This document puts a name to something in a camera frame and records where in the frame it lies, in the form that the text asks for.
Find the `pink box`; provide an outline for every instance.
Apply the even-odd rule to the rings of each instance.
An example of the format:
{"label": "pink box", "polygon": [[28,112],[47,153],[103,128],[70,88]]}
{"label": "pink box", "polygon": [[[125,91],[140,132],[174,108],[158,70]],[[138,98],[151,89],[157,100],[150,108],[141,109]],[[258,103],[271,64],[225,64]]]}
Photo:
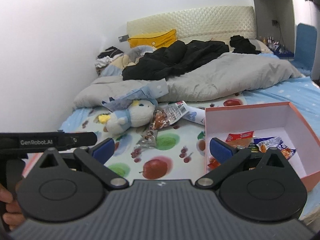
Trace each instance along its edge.
{"label": "pink box", "polygon": [[307,191],[320,181],[320,141],[291,102],[206,108],[206,172],[210,140],[225,141],[229,133],[247,131],[260,138],[280,136],[289,148],[296,149],[289,163]]}

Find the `blue gripper pad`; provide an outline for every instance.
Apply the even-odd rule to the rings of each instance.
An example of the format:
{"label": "blue gripper pad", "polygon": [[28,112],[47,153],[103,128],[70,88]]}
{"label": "blue gripper pad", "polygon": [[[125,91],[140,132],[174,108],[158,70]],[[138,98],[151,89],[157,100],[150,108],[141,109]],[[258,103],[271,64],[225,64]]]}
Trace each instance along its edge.
{"label": "blue gripper pad", "polygon": [[225,161],[230,159],[237,150],[218,138],[212,138],[209,145],[211,155],[220,163],[223,164]]}
{"label": "blue gripper pad", "polygon": [[107,138],[89,150],[89,154],[104,165],[115,152],[115,142]]}

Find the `yellow pillow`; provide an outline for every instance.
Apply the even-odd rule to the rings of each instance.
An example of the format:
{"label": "yellow pillow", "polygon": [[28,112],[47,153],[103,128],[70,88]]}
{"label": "yellow pillow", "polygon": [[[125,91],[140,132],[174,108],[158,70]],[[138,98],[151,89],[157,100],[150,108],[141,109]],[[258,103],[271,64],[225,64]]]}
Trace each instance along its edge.
{"label": "yellow pillow", "polygon": [[169,47],[177,40],[176,30],[172,29],[168,32],[140,34],[129,38],[130,47],[134,48],[139,45],[149,45],[157,49],[161,47]]}

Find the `cream tufted headboard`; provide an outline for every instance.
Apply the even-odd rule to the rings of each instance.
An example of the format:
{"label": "cream tufted headboard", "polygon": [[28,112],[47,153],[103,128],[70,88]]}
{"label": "cream tufted headboard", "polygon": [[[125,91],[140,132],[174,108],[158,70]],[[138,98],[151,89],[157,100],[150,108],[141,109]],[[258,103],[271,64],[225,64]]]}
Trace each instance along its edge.
{"label": "cream tufted headboard", "polygon": [[177,30],[178,40],[229,41],[233,35],[255,39],[256,17],[252,6],[215,6],[161,13],[127,22],[130,37]]}

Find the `electrical outlet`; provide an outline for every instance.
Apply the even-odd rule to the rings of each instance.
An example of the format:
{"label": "electrical outlet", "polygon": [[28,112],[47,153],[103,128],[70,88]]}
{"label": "electrical outlet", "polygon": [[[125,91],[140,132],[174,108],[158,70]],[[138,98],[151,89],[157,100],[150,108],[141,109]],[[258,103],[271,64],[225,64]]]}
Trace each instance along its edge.
{"label": "electrical outlet", "polygon": [[277,26],[279,22],[277,20],[271,20],[272,26]]}
{"label": "electrical outlet", "polygon": [[123,35],[123,36],[120,36],[118,37],[119,41],[120,42],[124,42],[124,41],[127,41],[129,39],[129,35]]}

